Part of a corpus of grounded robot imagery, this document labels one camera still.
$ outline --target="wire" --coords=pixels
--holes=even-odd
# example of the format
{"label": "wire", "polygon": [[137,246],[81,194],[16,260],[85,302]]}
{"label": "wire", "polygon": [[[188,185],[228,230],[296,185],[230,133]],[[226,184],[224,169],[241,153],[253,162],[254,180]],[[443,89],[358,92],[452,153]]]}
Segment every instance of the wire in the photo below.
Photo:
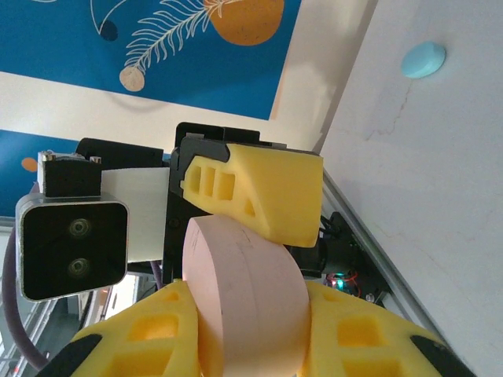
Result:
{"label": "wire", "polygon": [[154,274],[154,279],[156,279],[157,289],[163,287],[163,274],[159,267],[158,261],[150,261],[150,265],[152,266],[152,272]]}
{"label": "wire", "polygon": [[141,295],[141,297],[137,300],[138,301],[141,301],[143,298],[145,298],[147,296],[147,294],[151,291],[151,290],[154,290],[156,291],[157,290],[157,286],[156,285],[152,285],[149,289],[147,289],[145,292],[143,292],[143,295]]}
{"label": "wire", "polygon": [[343,278],[337,278],[337,279],[342,280],[342,281],[353,281],[353,282],[355,282],[354,280],[355,280],[357,277],[358,277],[358,272],[354,273],[354,275],[353,275],[353,276],[351,276],[351,277],[348,277],[348,278],[344,278],[344,277],[343,277]]}
{"label": "wire", "polygon": [[331,230],[331,229],[320,228],[320,232],[322,232],[324,234],[329,234],[331,236],[337,236],[336,233],[333,230]]}
{"label": "wire", "polygon": [[329,220],[326,216],[322,215],[322,216],[320,217],[320,219],[321,219],[321,222],[325,222],[325,223],[327,223],[327,224],[330,224],[330,220]]}
{"label": "wire", "polygon": [[[39,192],[39,185],[36,183],[30,193],[34,192]],[[3,261],[2,300],[7,328],[13,336],[17,349],[34,369],[37,371],[41,370],[47,365],[47,358],[37,350],[35,344],[33,344],[26,333],[19,314],[19,308],[17,307],[15,228],[10,233],[9,240],[7,241],[6,255]]]}
{"label": "wire", "polygon": [[82,318],[80,318],[79,331],[82,330],[84,328],[84,324],[86,324],[86,319],[91,309],[91,302],[93,301],[93,297],[94,291],[89,292],[89,296],[87,296],[86,306],[84,306],[84,311],[82,313]]}
{"label": "wire", "polygon": [[358,297],[361,298],[361,296],[362,296],[362,290],[360,289],[360,287],[358,286],[358,284],[354,283],[354,285],[358,289]]}

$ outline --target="screw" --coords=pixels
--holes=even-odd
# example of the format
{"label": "screw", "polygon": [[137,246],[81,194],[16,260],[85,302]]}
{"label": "screw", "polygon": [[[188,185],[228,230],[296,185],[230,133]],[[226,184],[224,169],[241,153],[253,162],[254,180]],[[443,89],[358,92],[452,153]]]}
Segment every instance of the screw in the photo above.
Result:
{"label": "screw", "polygon": [[169,229],[177,229],[180,227],[180,220],[178,220],[177,218],[170,218],[168,221],[167,221],[167,227]]}
{"label": "screw", "polygon": [[43,162],[54,161],[56,159],[56,156],[51,151],[40,152],[40,155],[42,156]]}

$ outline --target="feather illustration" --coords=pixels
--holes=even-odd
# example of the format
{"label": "feather illustration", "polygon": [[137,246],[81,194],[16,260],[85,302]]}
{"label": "feather illustration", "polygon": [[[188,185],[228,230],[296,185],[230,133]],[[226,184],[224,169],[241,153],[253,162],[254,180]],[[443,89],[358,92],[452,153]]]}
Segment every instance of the feather illustration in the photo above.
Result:
{"label": "feather illustration", "polygon": [[222,17],[224,5],[240,1],[243,0],[161,0],[161,10],[138,21],[144,27],[132,34],[135,40],[127,45],[128,58],[120,72],[120,82],[132,92],[143,89],[152,60],[166,60],[170,51],[175,55],[199,26],[206,31],[214,12]]}

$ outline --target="metal frame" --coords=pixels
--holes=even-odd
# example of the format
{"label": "metal frame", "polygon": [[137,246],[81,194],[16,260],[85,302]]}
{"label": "metal frame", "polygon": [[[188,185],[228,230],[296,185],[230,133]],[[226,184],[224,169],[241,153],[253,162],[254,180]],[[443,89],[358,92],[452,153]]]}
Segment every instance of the metal frame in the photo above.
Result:
{"label": "metal frame", "polygon": [[393,265],[384,250],[375,241],[372,234],[354,214],[350,205],[344,199],[343,194],[326,171],[323,173],[322,211],[323,214],[327,216],[333,211],[339,211],[343,215],[362,247],[369,254],[376,264],[376,267],[389,284],[392,290],[391,298],[394,304],[399,308],[402,316],[435,333],[441,340],[448,344],[442,336],[439,327],[428,314],[428,311],[420,304],[416,295],[403,279],[403,276]]}
{"label": "metal frame", "polygon": [[14,218],[0,216],[0,232],[11,232],[15,224]]}

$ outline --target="light blue oval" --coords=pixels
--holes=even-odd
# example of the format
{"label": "light blue oval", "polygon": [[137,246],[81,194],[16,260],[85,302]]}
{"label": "light blue oval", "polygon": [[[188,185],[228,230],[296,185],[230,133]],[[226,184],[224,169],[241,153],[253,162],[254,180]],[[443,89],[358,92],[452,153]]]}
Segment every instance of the light blue oval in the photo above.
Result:
{"label": "light blue oval", "polygon": [[437,72],[446,59],[446,49],[434,42],[424,42],[411,49],[402,60],[402,74],[422,79]]}

